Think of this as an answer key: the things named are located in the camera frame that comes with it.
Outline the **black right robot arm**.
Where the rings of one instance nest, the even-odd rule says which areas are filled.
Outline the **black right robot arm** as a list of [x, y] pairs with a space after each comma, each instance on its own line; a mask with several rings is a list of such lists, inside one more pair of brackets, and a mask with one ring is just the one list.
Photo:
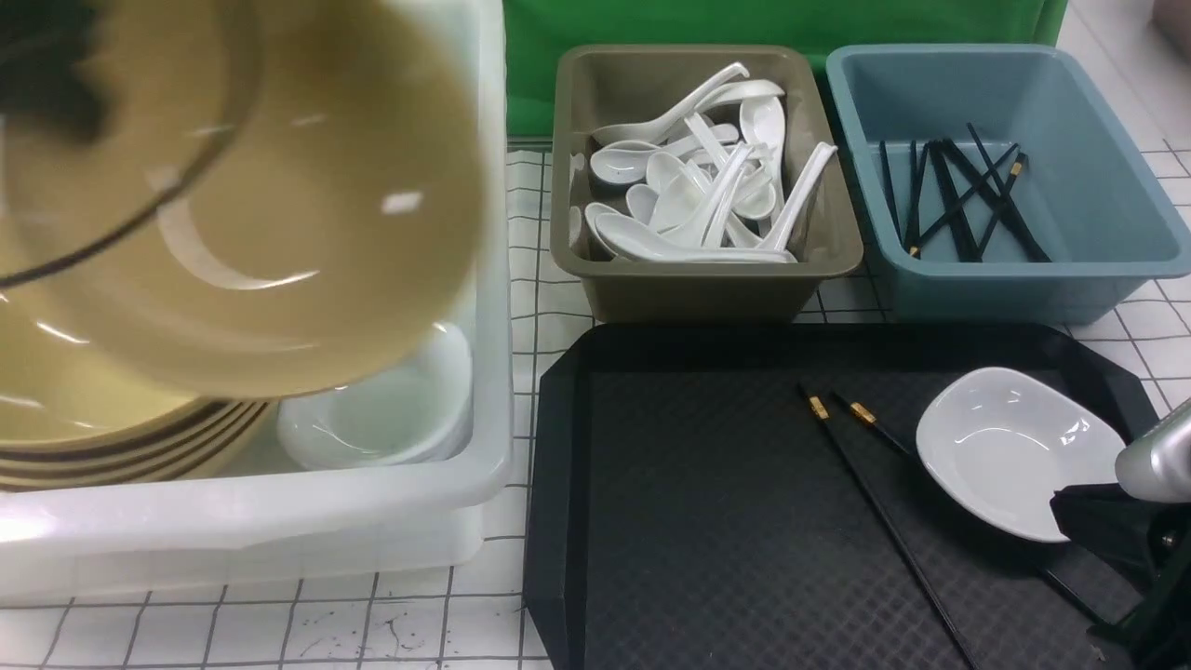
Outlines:
[[1171, 411], [1115, 461], [1115, 484], [1050, 497], [1056, 525], [1143, 597], [1086, 635], [1106, 669], [1186, 669], [1190, 655], [1190, 424]]

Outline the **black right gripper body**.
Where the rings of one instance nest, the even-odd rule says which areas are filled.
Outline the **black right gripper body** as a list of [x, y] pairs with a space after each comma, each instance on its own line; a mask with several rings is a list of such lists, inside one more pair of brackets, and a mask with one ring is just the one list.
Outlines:
[[1186, 669], [1190, 658], [1190, 506], [1149, 502], [1120, 484], [1070, 486], [1050, 497], [1058, 530], [1143, 597], [1086, 635], [1110, 669]]

